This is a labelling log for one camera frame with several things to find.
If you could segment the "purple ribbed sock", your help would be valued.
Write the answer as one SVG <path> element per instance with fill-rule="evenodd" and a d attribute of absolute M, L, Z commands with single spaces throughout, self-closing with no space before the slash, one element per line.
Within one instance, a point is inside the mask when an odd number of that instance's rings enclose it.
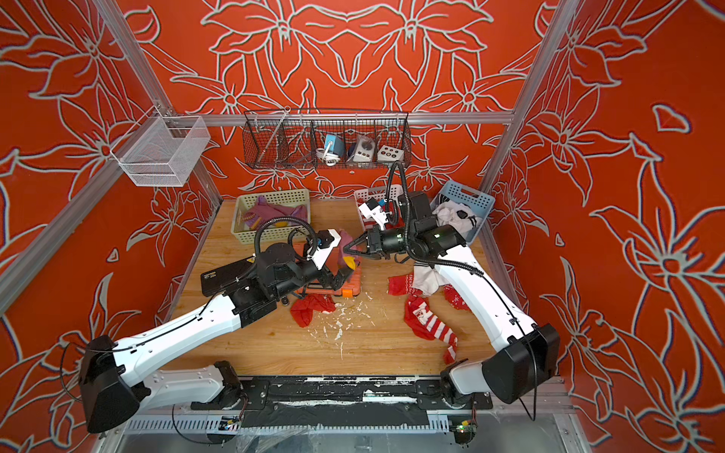
<path fill-rule="evenodd" d="M 258 196 L 256 204 L 243 214 L 242 221 L 250 230 L 257 230 L 261 224 L 270 219 L 283 216 L 306 220 L 308 216 L 307 206 L 287 207 L 269 203 L 265 196 Z"/>

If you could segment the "plain white ankle sock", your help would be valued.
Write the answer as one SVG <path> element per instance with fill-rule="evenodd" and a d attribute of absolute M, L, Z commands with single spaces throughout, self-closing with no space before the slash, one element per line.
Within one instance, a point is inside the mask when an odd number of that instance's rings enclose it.
<path fill-rule="evenodd" d="M 454 201 L 441 203 L 432 213 L 438 226 L 451 226 L 464 238 L 474 232 L 481 222 L 481 217 L 475 215 L 470 207 Z"/>

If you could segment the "purple yellow striped sock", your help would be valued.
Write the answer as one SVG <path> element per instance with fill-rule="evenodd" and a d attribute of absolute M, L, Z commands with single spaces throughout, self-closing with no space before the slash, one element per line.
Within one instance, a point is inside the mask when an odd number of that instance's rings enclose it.
<path fill-rule="evenodd" d="M 347 268 L 349 268 L 350 270 L 355 271 L 358 268 L 360 261 L 355 256 L 351 255 L 348 252 L 345 252 L 346 247 L 348 247 L 352 243 L 353 238 L 345 230 L 340 230 L 339 234 L 341 237 L 341 241 L 338 245 L 338 266 L 342 267 L 344 265 L 347 266 Z"/>

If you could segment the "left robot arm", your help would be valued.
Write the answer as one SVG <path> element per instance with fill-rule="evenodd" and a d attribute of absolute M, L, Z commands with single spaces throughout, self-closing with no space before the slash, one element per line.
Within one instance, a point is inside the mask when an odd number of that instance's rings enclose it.
<path fill-rule="evenodd" d="M 290 243 L 204 273 L 207 302 L 145 332 L 114 341 L 108 334 L 88 343 L 79 372 L 80 399 L 91 434 L 124 424 L 138 411 L 190 403 L 202 410 L 231 409 L 247 397 L 227 361 L 188 371 L 165 372 L 168 362 L 228 333 L 246 328 L 277 309 L 281 300 L 311 283 L 339 290 L 354 263 L 336 271 L 327 261 L 343 248 L 336 230 L 320 230 L 299 256 Z"/>

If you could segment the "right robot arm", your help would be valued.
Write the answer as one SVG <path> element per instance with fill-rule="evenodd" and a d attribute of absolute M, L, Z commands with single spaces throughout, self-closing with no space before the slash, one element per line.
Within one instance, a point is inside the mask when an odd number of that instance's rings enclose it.
<path fill-rule="evenodd" d="M 478 220 L 471 209 L 455 202 L 432 208 L 426 194 L 412 193 L 361 198 L 358 211 L 368 228 L 345 252 L 372 259 L 405 254 L 415 262 L 411 273 L 389 280 L 388 292 L 407 297 L 404 320 L 416 336 L 447 345 L 442 381 L 449 398 L 491 393 L 511 404 L 554 376 L 560 336 L 551 325 L 538 326 L 483 270 L 466 241 Z M 438 291 L 474 314 L 494 356 L 458 358 L 457 334 L 430 305 Z"/>

